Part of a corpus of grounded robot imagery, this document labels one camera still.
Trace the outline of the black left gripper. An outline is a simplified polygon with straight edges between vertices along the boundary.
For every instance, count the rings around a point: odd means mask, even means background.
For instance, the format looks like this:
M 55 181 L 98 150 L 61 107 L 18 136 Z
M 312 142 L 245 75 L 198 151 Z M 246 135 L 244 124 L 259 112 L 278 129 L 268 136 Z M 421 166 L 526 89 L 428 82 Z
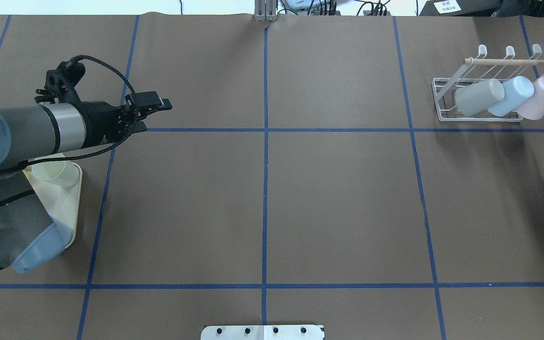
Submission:
M 82 148 L 116 144 L 127 136 L 129 130 L 131 134 L 147 131 L 144 122 L 133 122 L 134 109 L 138 109 L 140 114 L 173 109 L 169 99 L 160 97 L 156 91 L 127 94 L 126 104 L 112 106 L 101 101 L 81 102 L 81 116 L 85 124 Z

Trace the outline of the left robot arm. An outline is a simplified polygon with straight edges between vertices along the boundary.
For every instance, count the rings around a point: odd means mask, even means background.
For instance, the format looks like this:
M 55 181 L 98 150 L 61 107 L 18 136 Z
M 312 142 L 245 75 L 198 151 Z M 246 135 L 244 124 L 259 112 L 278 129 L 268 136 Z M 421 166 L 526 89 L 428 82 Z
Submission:
M 127 95 L 123 105 L 81 100 L 0 109 L 0 271 L 26 273 L 73 241 L 23 173 L 30 161 L 122 142 L 141 133 L 149 114 L 172 109 L 155 91 Z

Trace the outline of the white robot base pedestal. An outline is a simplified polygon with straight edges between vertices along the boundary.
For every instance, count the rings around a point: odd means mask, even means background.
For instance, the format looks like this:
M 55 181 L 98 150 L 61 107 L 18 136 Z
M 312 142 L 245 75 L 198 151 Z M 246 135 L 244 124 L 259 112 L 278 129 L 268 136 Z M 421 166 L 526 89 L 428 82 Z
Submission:
M 205 327 L 201 340 L 324 340 L 323 325 L 211 325 Z

